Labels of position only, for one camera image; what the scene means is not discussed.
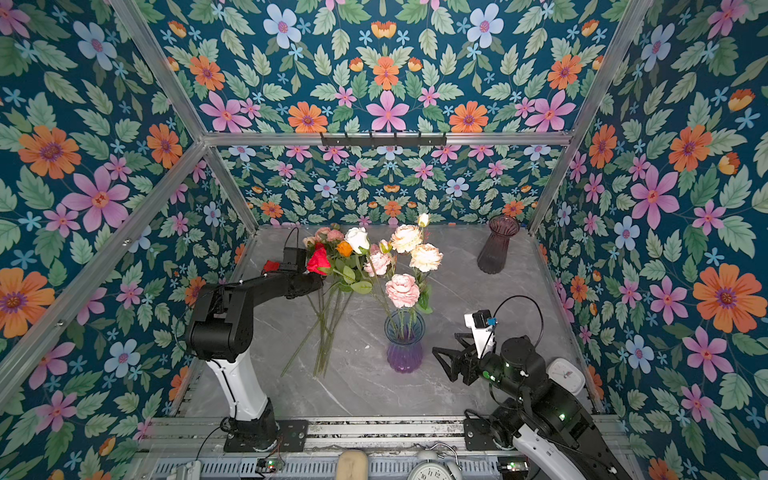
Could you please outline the red rose stem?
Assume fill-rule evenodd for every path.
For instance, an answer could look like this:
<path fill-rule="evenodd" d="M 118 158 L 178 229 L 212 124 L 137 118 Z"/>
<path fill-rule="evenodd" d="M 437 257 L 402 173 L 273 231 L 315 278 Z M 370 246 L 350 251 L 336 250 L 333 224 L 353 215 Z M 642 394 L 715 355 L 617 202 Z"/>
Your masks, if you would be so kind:
<path fill-rule="evenodd" d="M 395 264 L 388 242 L 374 243 L 359 253 L 346 240 L 318 242 L 310 253 L 308 271 L 325 279 L 329 295 L 371 295 L 388 314 L 392 312 L 384 292 Z"/>

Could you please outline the pink peony flower stem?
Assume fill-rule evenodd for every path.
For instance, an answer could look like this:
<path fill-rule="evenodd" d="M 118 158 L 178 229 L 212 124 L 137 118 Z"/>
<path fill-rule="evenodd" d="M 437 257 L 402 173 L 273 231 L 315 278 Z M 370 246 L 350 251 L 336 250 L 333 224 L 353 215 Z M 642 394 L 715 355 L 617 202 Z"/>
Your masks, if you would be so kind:
<path fill-rule="evenodd" d="M 373 281 L 375 295 L 388 312 L 394 338 L 409 341 L 414 337 L 415 306 L 421 294 L 416 278 L 396 272 L 396 258 L 386 242 L 370 245 L 363 270 Z"/>

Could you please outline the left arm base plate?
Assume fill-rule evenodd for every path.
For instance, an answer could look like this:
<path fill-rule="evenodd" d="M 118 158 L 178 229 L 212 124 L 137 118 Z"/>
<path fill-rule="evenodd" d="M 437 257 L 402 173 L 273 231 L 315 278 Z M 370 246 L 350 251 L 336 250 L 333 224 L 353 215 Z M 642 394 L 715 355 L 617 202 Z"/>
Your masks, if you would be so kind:
<path fill-rule="evenodd" d="M 224 451 L 227 453 L 302 452 L 308 438 L 307 420 L 222 420 L 226 433 Z"/>

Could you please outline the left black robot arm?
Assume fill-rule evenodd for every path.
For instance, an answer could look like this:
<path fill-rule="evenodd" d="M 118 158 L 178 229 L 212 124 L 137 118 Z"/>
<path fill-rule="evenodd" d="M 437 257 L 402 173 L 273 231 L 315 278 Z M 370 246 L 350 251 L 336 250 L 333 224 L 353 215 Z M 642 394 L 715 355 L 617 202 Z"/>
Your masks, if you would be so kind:
<path fill-rule="evenodd" d="M 199 292 L 184 341 L 187 350 L 214 373 L 225 395 L 228 416 L 221 429 L 227 435 L 226 452 L 264 452 L 278 446 L 280 426 L 249 353 L 253 310 L 276 298 L 291 300 L 320 290 L 322 276 L 306 265 L 304 248 L 285 247 L 275 269 Z"/>

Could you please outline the blue purple glass vase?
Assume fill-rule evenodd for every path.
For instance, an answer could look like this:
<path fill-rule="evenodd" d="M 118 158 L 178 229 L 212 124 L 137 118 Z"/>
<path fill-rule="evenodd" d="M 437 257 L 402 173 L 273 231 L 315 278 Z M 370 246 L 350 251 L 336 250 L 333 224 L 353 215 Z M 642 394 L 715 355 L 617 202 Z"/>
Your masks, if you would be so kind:
<path fill-rule="evenodd" d="M 422 364 L 424 350 L 422 340 L 426 325 L 421 314 L 413 309 L 399 309 L 385 321 L 387 362 L 398 373 L 412 373 Z"/>

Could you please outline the white rose stem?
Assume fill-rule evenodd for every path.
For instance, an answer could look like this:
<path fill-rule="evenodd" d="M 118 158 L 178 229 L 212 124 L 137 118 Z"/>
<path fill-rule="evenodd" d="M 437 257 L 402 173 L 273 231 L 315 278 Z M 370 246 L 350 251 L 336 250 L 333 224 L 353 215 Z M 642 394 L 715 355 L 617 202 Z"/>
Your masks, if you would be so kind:
<path fill-rule="evenodd" d="M 385 283 L 393 272 L 395 259 L 389 244 L 372 241 L 364 227 L 351 228 L 344 240 L 352 249 L 361 280 L 370 284 L 370 294 L 390 314 L 392 308 L 385 299 Z"/>

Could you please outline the dark purple glass vase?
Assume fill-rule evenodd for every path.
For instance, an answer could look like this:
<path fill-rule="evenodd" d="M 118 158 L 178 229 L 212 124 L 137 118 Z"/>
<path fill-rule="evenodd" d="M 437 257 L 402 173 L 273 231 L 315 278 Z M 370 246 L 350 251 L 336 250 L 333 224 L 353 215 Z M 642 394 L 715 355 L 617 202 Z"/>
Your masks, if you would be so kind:
<path fill-rule="evenodd" d="M 477 258 L 478 268 L 486 274 L 498 274 L 506 266 L 510 240 L 520 231 L 519 222 L 507 215 L 498 215 L 488 222 L 490 230 Z"/>

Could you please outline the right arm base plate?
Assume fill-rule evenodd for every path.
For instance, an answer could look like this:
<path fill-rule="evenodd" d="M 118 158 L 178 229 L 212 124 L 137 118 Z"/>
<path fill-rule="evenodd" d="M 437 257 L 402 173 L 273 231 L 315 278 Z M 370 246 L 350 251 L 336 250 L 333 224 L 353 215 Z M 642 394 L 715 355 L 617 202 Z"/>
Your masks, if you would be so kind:
<path fill-rule="evenodd" d="M 473 409 L 464 410 L 464 442 L 468 451 L 511 451 L 512 441 L 493 428 L 492 422 Z"/>

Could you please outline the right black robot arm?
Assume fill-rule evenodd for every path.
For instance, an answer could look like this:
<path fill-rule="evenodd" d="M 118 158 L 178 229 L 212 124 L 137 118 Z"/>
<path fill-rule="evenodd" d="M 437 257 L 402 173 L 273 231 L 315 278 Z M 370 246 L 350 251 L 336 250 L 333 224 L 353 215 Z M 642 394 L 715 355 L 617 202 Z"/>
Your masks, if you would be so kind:
<path fill-rule="evenodd" d="M 551 479 L 628 479 L 591 414 L 577 397 L 552 380 L 527 336 L 505 340 L 498 352 L 457 334 L 461 350 L 434 347 L 432 354 L 452 382 L 484 380 L 507 398 L 483 419 L 483 434 L 496 446 L 514 448 Z"/>

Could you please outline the peach peony flower stem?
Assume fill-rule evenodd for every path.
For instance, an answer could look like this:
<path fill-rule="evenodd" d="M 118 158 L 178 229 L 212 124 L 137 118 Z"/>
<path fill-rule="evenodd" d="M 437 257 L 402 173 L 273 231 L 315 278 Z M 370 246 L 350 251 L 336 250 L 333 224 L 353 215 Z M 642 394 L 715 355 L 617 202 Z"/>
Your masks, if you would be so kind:
<path fill-rule="evenodd" d="M 398 227 L 390 238 L 396 260 L 403 258 L 410 270 L 409 273 L 401 274 L 411 274 L 417 280 L 421 294 L 415 309 L 420 314 L 432 312 L 429 277 L 438 270 L 443 260 L 443 253 L 427 240 L 430 221 L 430 215 L 422 213 L 417 217 L 415 225 Z"/>

